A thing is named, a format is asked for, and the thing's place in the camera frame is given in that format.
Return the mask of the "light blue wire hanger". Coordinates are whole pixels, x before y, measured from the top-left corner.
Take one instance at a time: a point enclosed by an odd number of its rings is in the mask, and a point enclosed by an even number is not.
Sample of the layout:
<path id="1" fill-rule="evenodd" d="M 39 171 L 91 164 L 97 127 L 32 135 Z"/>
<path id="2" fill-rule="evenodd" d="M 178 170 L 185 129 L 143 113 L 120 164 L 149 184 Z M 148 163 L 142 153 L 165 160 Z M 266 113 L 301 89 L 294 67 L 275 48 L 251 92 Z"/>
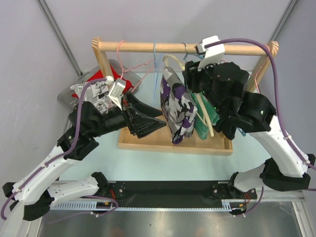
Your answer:
<path id="1" fill-rule="evenodd" d="M 156 89 L 158 83 L 158 74 L 161 62 L 161 54 L 157 55 L 157 42 L 154 42 L 154 88 L 153 88 L 153 96 L 152 96 L 152 105 L 155 103 Z"/>

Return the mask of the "black white print trousers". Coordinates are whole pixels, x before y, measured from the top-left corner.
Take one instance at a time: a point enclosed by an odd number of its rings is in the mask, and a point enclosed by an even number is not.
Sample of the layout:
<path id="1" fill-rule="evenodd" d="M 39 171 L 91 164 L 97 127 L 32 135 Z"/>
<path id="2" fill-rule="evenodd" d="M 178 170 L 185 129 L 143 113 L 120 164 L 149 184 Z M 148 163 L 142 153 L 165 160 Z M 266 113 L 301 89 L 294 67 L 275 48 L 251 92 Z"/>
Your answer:
<path id="1" fill-rule="evenodd" d="M 86 90 L 83 101 L 92 103 L 102 114 L 107 114 L 111 109 L 117 108 L 117 105 L 109 98 L 109 86 L 113 82 L 98 81 L 92 83 Z"/>

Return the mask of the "red trousers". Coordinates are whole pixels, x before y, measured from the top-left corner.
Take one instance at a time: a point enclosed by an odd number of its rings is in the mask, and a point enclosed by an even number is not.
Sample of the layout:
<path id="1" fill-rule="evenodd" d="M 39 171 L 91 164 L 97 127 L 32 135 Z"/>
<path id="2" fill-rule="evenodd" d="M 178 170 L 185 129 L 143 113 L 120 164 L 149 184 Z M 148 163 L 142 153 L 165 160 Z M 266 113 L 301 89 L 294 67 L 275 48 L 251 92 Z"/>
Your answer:
<path id="1" fill-rule="evenodd" d="M 121 67 L 120 67 L 119 63 L 115 60 L 110 60 L 110 67 L 111 67 L 114 79 L 116 80 L 116 79 L 120 78 Z M 102 74 L 100 69 L 99 70 L 96 70 L 96 69 L 92 70 L 91 74 L 92 74 L 91 76 L 86 75 L 85 79 L 83 81 L 88 82 L 88 81 L 92 81 L 95 79 L 103 78 L 103 74 Z M 128 90 L 131 91 L 140 80 L 139 77 L 136 74 L 134 74 L 132 71 L 124 72 L 122 79 L 124 81 L 126 81 L 126 89 L 124 90 L 124 92 L 127 92 Z"/>

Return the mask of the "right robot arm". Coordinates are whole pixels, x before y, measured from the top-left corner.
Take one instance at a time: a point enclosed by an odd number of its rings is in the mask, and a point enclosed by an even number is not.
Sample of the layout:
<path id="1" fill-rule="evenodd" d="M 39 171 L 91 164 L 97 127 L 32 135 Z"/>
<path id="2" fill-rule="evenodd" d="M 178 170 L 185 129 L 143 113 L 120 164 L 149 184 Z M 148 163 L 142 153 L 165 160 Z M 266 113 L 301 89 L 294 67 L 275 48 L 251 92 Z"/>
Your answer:
<path id="1" fill-rule="evenodd" d="M 202 93 L 219 115 L 215 125 L 228 139 L 235 137 L 238 128 L 255 138 L 270 154 L 262 165 L 245 172 L 235 172 L 228 183 L 228 193 L 241 197 L 252 188 L 267 186 L 286 192 L 308 190 L 311 181 L 308 166 L 316 157 L 296 153 L 289 145 L 269 99 L 259 93 L 246 91 L 247 71 L 233 62 L 208 64 L 198 69 L 199 62 L 189 61 L 182 72 L 185 86 Z"/>

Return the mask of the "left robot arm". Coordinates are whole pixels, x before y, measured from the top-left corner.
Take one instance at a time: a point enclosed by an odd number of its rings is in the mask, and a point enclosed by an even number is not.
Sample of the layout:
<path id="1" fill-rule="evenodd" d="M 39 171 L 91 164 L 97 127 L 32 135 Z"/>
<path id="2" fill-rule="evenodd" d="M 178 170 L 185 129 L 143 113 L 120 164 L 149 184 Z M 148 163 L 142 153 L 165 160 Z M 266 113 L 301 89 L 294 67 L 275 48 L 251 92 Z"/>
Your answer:
<path id="1" fill-rule="evenodd" d="M 44 161 L 21 181 L 3 185 L 7 200 L 14 201 L 9 207 L 11 213 L 21 211 L 22 220 L 33 221 L 61 202 L 106 196 L 109 182 L 102 172 L 64 186 L 54 186 L 53 182 L 99 146 L 96 137 L 128 128 L 130 134 L 141 139 L 166 126 L 160 116 L 162 111 L 144 104 L 131 93 L 123 97 L 122 108 L 114 106 L 104 114 L 91 102 L 78 103 L 69 114 L 71 128 L 59 138 Z"/>

